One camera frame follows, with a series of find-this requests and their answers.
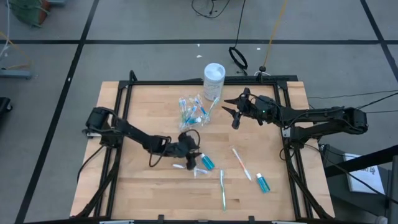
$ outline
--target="white paper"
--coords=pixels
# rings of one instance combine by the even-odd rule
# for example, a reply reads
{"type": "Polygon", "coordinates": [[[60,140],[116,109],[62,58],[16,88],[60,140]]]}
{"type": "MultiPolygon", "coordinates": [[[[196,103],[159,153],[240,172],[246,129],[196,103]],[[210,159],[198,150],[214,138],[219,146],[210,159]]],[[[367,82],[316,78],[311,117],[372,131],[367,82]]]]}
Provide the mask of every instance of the white paper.
{"type": "MultiPolygon", "coordinates": [[[[344,161],[348,161],[356,157],[359,157],[359,155],[344,153],[344,161]]],[[[355,176],[359,180],[362,180],[363,182],[369,184],[372,188],[374,188],[378,192],[385,194],[383,184],[380,178],[379,168],[377,166],[371,166],[362,170],[352,171],[350,172],[350,174],[355,176]]],[[[361,182],[357,181],[356,179],[352,178],[348,174],[347,178],[348,178],[348,185],[350,191],[376,194],[374,191],[372,191],[371,189],[369,189],[367,186],[363,185],[361,182]]]]}

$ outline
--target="white plastic cup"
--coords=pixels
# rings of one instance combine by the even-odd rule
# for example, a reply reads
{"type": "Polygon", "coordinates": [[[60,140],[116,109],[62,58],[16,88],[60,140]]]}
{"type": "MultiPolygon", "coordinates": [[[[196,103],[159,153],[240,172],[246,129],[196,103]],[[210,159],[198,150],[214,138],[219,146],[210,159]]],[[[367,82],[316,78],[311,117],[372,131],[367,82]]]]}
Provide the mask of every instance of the white plastic cup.
{"type": "Polygon", "coordinates": [[[221,96],[225,79],[225,68],[218,63],[210,63],[205,68],[205,81],[203,82],[204,96],[207,100],[214,101],[221,96]]]}

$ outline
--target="wooden tabletop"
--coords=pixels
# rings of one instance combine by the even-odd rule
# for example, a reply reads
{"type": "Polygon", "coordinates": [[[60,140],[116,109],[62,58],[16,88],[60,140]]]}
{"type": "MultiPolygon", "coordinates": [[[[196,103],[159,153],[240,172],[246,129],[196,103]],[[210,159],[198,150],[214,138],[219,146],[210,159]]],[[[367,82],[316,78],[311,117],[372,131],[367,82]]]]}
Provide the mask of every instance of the wooden tabletop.
{"type": "MultiPolygon", "coordinates": [[[[104,82],[97,106],[113,109],[117,87],[118,82],[104,82]]],[[[236,98],[244,87],[224,86],[221,97],[236,98]]],[[[288,87],[292,108],[308,108],[303,83],[288,82],[288,87]]],[[[271,86],[249,88],[255,95],[274,97],[271,86]]],[[[182,95],[196,95],[201,92],[202,86],[134,86],[127,120],[148,134],[171,136],[175,142],[179,134],[178,99],[182,95]]],[[[205,108],[209,108],[211,102],[204,101],[205,108]]],[[[163,214],[167,220],[247,220],[250,215],[254,215],[256,220],[294,220],[286,164],[279,158],[279,151],[282,149],[280,129],[274,124],[259,126],[256,120],[242,118],[239,129],[235,130],[231,127],[232,117],[221,106],[234,107],[220,103],[214,110],[211,124],[197,129],[201,137],[200,150],[209,155],[216,168],[196,179],[193,172],[172,167],[172,164],[186,163],[185,159],[164,157],[157,166],[150,168],[149,153],[140,144],[124,138],[113,219],[153,220],[163,214]],[[231,146],[235,146],[251,173],[252,182],[244,175],[230,149],[231,146]],[[225,173],[226,212],[222,209],[220,169],[225,173]],[[271,188],[270,192],[261,192],[256,182],[257,173],[265,177],[271,188]]],[[[99,140],[88,140],[85,160],[99,148],[99,140]]],[[[308,144],[317,146],[315,140],[310,140],[308,144]]],[[[104,152],[105,150],[83,169],[71,215],[79,213],[98,189],[104,152]]],[[[302,149],[302,160],[308,189],[319,204],[334,216],[319,152],[305,147],[302,149]]],[[[302,194],[297,189],[301,214],[304,217],[302,194]]],[[[107,201],[108,191],[104,194],[104,202],[107,201]]],[[[105,214],[106,203],[103,205],[101,214],[105,214]]]]}

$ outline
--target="yellow cable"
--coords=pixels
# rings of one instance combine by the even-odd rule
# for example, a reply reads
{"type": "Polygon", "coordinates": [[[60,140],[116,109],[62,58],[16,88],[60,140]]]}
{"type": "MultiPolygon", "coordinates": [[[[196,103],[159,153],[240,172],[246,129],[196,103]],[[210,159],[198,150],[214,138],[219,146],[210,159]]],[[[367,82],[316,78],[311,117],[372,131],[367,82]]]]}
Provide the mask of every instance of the yellow cable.
{"type": "Polygon", "coordinates": [[[12,41],[9,40],[9,39],[7,38],[7,36],[4,35],[2,32],[0,32],[0,35],[3,36],[6,40],[8,40],[8,42],[9,42],[13,47],[15,47],[15,49],[19,50],[19,52],[20,52],[20,53],[27,59],[27,61],[28,61],[27,64],[23,64],[23,65],[13,65],[13,66],[11,66],[11,67],[8,67],[7,69],[24,68],[24,67],[28,67],[28,68],[29,68],[30,65],[32,64],[32,61],[31,61],[31,59],[29,58],[29,56],[27,56],[27,55],[25,54],[25,52],[24,52],[22,49],[20,49],[20,48],[18,47],[18,45],[12,43],[12,41]]]}
{"type": "Polygon", "coordinates": [[[275,23],[274,30],[272,30],[271,38],[269,39],[269,43],[268,43],[268,49],[267,49],[266,59],[265,59],[265,61],[264,61],[263,66],[266,66],[267,59],[268,59],[268,55],[269,55],[269,52],[271,51],[272,40],[273,40],[273,38],[274,38],[274,35],[275,35],[275,33],[276,33],[276,30],[278,29],[278,26],[279,26],[279,23],[280,23],[280,19],[282,18],[282,15],[283,15],[284,12],[285,12],[286,4],[287,4],[287,0],[284,1],[284,5],[282,6],[282,9],[280,10],[278,20],[277,20],[276,23],[275,23]]]}

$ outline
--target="concrete floor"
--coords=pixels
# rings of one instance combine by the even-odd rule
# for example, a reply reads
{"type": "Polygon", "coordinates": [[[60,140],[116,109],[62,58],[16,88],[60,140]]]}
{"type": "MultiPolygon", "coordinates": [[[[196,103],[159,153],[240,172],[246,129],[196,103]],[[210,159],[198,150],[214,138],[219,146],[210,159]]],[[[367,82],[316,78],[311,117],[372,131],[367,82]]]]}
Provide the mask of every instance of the concrete floor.
{"type": "MultiPolygon", "coordinates": [[[[6,7],[0,2],[0,31],[6,31],[6,7]]],[[[204,8],[206,0],[197,0],[204,8]]],[[[220,10],[225,0],[215,2],[220,10]]],[[[12,40],[79,40],[94,0],[69,0],[52,10],[42,28],[29,27],[11,16],[12,40]]],[[[227,75],[237,74],[230,59],[231,44],[201,44],[200,39],[234,39],[242,1],[232,0],[217,19],[197,16],[189,0],[99,0],[88,40],[198,40],[195,44],[86,44],[81,53],[26,222],[67,218],[76,189],[86,139],[81,134],[96,104],[101,82],[125,80],[133,69],[139,80],[182,80],[202,77],[203,68],[219,62],[227,75]]],[[[398,2],[368,1],[386,40],[398,39],[398,2]]],[[[282,1],[247,1],[240,39],[268,39],[282,1]]],[[[284,40],[377,40],[360,1],[289,1],[275,37],[284,40]]],[[[21,44],[34,60],[31,80],[0,79],[0,96],[10,97],[14,110],[0,126],[0,222],[13,223],[25,195],[77,45],[21,44]]],[[[398,45],[388,45],[398,57],[398,45]]],[[[239,44],[253,74],[264,60],[267,44],[239,44]]],[[[23,62],[16,50],[0,67],[23,62]]],[[[297,75],[308,96],[332,96],[398,90],[398,82],[380,44],[275,44],[268,61],[273,75],[297,75]]],[[[316,108],[359,106],[387,94],[310,99],[316,108]]],[[[398,97],[365,111],[398,110],[398,97]]],[[[360,136],[336,134],[322,142],[338,149],[367,154],[397,144],[397,113],[368,115],[369,131],[360,136]]],[[[370,215],[346,215],[336,203],[336,215],[366,220],[370,215]]]]}

